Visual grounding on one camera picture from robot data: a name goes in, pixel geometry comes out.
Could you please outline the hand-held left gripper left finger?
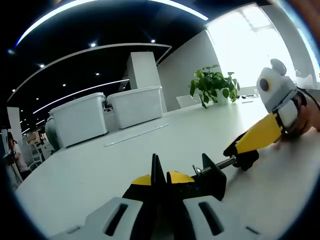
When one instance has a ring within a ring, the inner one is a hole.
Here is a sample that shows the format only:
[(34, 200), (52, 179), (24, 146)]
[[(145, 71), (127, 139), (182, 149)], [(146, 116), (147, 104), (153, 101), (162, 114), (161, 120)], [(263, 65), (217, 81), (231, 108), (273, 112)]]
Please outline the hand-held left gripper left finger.
[(76, 225), (51, 240), (150, 240), (156, 220), (150, 174), (135, 179), (122, 197), (113, 197)]

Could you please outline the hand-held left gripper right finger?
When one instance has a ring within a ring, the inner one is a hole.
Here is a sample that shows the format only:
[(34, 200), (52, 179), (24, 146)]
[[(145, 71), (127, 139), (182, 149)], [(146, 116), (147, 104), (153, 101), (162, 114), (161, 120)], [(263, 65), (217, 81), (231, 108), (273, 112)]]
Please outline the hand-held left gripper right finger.
[(168, 171), (168, 217), (176, 240), (263, 240), (240, 217), (212, 195), (203, 195), (196, 181)]

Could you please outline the person's right hand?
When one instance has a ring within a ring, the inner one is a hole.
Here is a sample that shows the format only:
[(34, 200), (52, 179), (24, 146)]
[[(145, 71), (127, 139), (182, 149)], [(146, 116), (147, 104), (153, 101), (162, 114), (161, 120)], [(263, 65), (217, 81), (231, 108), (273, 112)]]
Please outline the person's right hand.
[(281, 136), (283, 142), (296, 140), (311, 128), (320, 131), (320, 103), (302, 88), (295, 98), (299, 104), (297, 119)]

